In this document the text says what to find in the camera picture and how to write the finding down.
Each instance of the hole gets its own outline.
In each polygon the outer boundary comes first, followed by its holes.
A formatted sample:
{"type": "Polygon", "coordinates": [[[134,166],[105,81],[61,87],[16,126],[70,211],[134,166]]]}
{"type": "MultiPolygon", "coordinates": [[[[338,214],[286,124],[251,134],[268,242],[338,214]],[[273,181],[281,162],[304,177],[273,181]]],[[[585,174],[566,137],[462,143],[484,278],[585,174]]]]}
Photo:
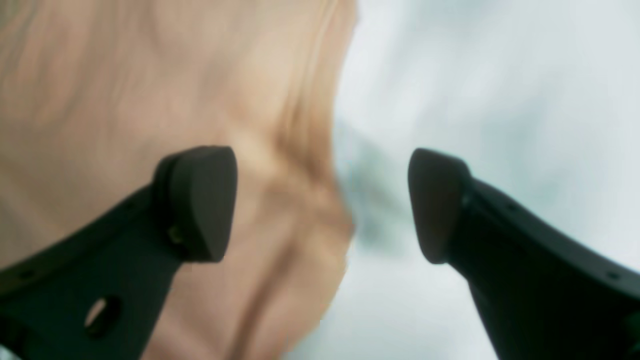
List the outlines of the hole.
{"type": "Polygon", "coordinates": [[[34,277],[36,275],[36,272],[33,270],[25,270],[23,272],[21,272],[18,277],[20,278],[20,280],[29,280],[30,278],[34,277]]]}
{"type": "Polygon", "coordinates": [[[92,339],[105,336],[117,323],[122,302],[116,297],[103,297],[93,303],[84,319],[86,334],[92,339]]]}
{"type": "Polygon", "coordinates": [[[618,280],[620,278],[620,275],[614,273],[614,272],[607,272],[607,277],[612,279],[612,280],[618,280]]]}

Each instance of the blonde hair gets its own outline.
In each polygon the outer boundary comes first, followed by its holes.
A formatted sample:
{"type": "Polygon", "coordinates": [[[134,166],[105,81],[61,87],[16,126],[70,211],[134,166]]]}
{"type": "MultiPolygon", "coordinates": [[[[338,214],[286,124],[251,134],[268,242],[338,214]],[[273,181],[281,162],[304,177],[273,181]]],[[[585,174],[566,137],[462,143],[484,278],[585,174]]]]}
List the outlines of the blonde hair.
{"type": "Polygon", "coordinates": [[[0,27],[6,24],[18,12],[22,0],[0,0],[0,27]]]}

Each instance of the vr headset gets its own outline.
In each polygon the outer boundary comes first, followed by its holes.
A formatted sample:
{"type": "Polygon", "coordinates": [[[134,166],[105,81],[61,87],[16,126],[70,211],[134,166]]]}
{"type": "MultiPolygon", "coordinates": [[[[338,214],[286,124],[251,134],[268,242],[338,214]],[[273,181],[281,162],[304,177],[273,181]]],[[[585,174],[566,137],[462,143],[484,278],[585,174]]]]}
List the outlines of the vr headset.
{"type": "MultiPolygon", "coordinates": [[[[408,171],[420,248],[469,283],[500,360],[640,359],[640,275],[417,149],[408,171]]],[[[137,360],[185,262],[222,260],[236,158],[197,147],[67,239],[0,272],[0,345],[22,360],[137,360]]]]}

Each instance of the black plastic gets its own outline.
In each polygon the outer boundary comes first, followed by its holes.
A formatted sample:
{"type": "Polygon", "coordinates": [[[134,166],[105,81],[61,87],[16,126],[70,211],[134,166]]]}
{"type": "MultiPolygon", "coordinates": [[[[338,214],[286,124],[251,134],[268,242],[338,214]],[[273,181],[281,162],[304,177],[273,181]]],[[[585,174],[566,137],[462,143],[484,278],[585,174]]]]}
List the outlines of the black plastic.
{"type": "Polygon", "coordinates": [[[501,360],[640,355],[640,275],[544,223],[466,164],[417,149],[408,172],[420,247],[463,275],[501,360]]]}
{"type": "Polygon", "coordinates": [[[0,273],[0,345],[23,360],[139,359],[181,264],[222,260],[236,189],[229,147],[167,157],[151,185],[0,273]]]}

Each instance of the sky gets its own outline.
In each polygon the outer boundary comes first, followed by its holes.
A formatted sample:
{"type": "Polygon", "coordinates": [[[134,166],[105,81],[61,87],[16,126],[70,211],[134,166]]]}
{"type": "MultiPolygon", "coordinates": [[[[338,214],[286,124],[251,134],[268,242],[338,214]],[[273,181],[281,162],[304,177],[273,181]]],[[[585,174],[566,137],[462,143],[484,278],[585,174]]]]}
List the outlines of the sky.
{"type": "Polygon", "coordinates": [[[640,271],[640,3],[363,0],[335,111],[344,282],[286,360],[495,360],[464,278],[420,253],[411,153],[455,155],[640,271]]]}

